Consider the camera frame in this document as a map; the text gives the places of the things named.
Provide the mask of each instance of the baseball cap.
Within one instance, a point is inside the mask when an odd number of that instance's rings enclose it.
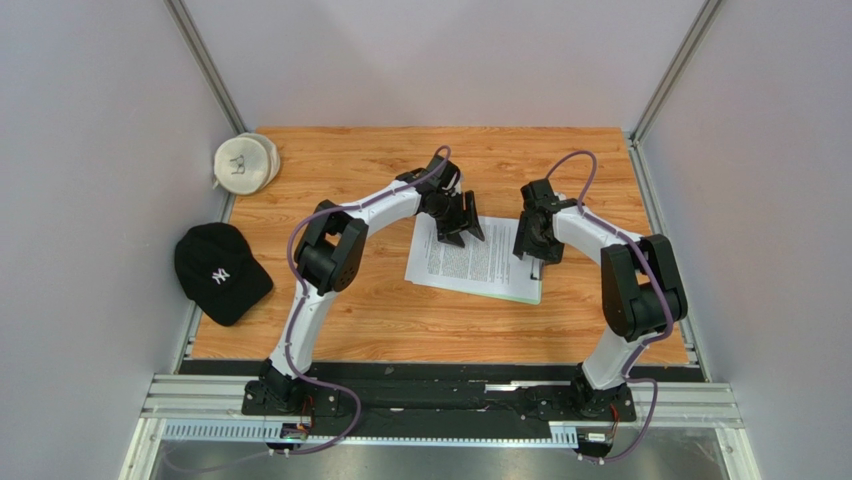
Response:
[[[187,298],[226,327],[272,291],[272,279],[245,237],[227,223],[190,228],[175,247],[174,261]]]

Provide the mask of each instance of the black cap brim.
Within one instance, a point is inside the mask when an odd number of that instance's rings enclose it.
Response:
[[[240,266],[240,278],[233,285],[214,297],[196,299],[214,322],[230,327],[237,323],[251,307],[272,291],[272,279],[254,258],[248,258]]]

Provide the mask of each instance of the robotic arm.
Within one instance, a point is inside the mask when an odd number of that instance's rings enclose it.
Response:
[[[297,270],[305,281],[296,284],[287,327],[260,374],[270,393],[291,403],[288,397],[297,377],[293,370],[310,368],[320,328],[334,299],[358,274],[370,236],[397,220],[424,212],[435,219],[438,240],[443,243],[464,247],[463,231],[485,240],[474,194],[462,192],[461,179],[459,168],[436,153],[425,169],[399,175],[384,189],[308,223],[295,251]],[[316,212],[337,207],[325,200]],[[329,236],[338,237],[336,245]],[[292,363],[286,358],[288,346]]]
[[[619,233],[638,244],[677,321],[686,316],[687,303],[671,243],[663,235],[641,237],[595,217],[576,199],[557,196],[547,179],[530,182],[521,194],[524,210],[515,238],[516,256],[532,255],[545,265],[559,263],[568,244],[601,267],[607,328],[571,382],[577,413],[598,417],[627,388],[624,373],[644,342],[666,328],[659,298],[650,284],[639,284],[640,262]]]

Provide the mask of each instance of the stack of paper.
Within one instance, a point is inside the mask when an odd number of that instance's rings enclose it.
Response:
[[[512,255],[518,221],[479,217],[485,241],[463,232],[465,247],[438,242],[435,220],[421,213],[414,225],[405,279],[444,288],[537,305],[541,302],[541,260]]]

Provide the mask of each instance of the wooden table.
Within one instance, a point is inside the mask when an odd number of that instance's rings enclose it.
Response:
[[[263,128],[281,154],[281,172],[262,192],[239,197],[231,223],[239,228],[275,289],[235,326],[202,318],[193,358],[262,359],[284,329],[295,280],[286,243],[296,223],[328,198],[357,200],[396,175],[425,167],[441,144],[476,193],[480,215],[518,218],[520,187],[543,178],[566,153],[588,149],[600,165],[587,205],[599,216],[650,233],[622,132],[614,128]],[[571,160],[551,178],[576,196],[590,161]],[[576,363],[603,331],[600,269],[566,247],[561,264],[545,269],[540,305],[532,306],[417,286],[403,279],[414,219],[370,238],[354,283],[335,301],[314,359]],[[679,331],[655,344],[645,363],[687,363]]]

